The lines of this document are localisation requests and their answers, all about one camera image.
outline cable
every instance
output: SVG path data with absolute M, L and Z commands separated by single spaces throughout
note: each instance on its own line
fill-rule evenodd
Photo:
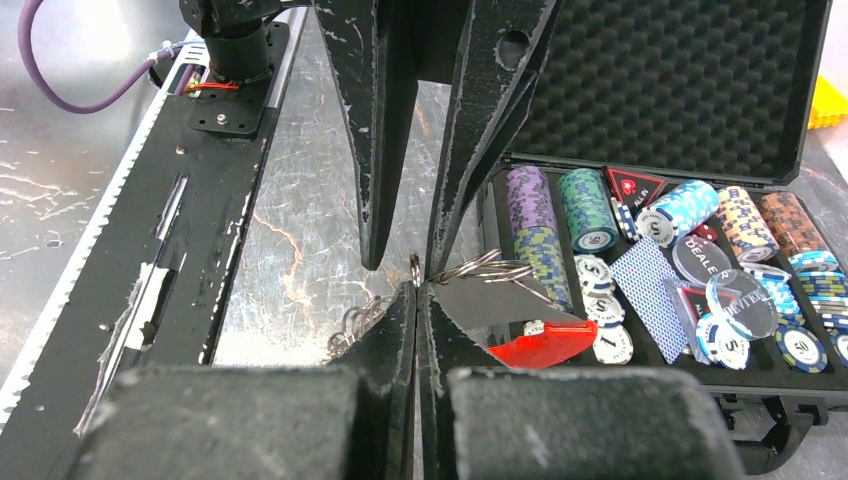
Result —
M 162 79 L 159 78 L 159 74 L 156 73 L 156 69 L 150 67 L 147 69 L 147 76 L 150 77 L 150 82 L 153 85 L 156 85 L 156 88 L 162 88 Z
M 233 82 L 230 83 L 198 83 L 186 87 L 185 93 L 189 94 L 198 90 L 238 90 L 239 87 Z
M 32 49 L 32 28 L 35 23 L 35 14 L 38 13 L 38 9 L 41 7 L 41 4 L 44 3 L 44 0 L 26 0 L 24 4 L 23 10 L 21 10 L 21 16 L 18 20 L 18 47 L 21 52 L 21 58 L 24 62 L 24 67 L 27 70 L 30 78 L 32 79 L 35 86 L 41 93 L 47 97 L 54 105 L 61 108 L 62 110 L 78 113 L 78 114 L 89 114 L 89 113 L 97 113 L 106 107 L 115 103 L 119 98 L 121 98 L 127 91 L 132 87 L 135 82 L 137 82 L 141 77 L 143 77 L 148 71 L 153 68 L 160 60 L 164 60 L 166 58 L 174 58 L 176 56 L 176 52 L 183 46 L 189 43 L 197 43 L 194 42 L 179 42 L 176 44 L 163 44 L 161 50 L 151 53 L 147 60 L 142 63 L 138 68 L 133 71 L 133 73 L 127 78 L 127 80 L 122 83 L 115 92 L 106 97 L 105 100 L 100 103 L 90 105 L 90 106 L 78 106 L 73 105 L 65 100 L 63 100 L 59 95 L 50 88 L 50 85 L 47 83 L 47 80 L 44 79 L 44 76 L 41 74 L 41 70 L 38 68 L 38 63 L 35 60 L 35 54 Z

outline foam lining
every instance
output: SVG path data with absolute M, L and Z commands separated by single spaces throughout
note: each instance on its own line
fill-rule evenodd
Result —
M 784 179 L 825 0 L 563 2 L 512 153 Z

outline red wire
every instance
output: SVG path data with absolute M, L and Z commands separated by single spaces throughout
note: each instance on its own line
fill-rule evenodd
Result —
M 191 93 L 196 90 L 238 90 L 239 87 L 233 82 L 230 83 L 198 83 L 185 89 L 185 93 Z

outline yellow poker chip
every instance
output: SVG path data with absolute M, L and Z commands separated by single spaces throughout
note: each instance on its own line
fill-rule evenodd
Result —
M 774 334 L 783 360 L 807 373 L 821 373 L 827 368 L 824 345 L 804 327 L 778 325 Z

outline brown poker chip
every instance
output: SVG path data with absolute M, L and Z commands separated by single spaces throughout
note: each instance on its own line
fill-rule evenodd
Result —
M 828 250 L 827 244 L 807 216 L 798 198 L 789 192 L 763 196 L 757 203 L 763 219 L 787 257 Z

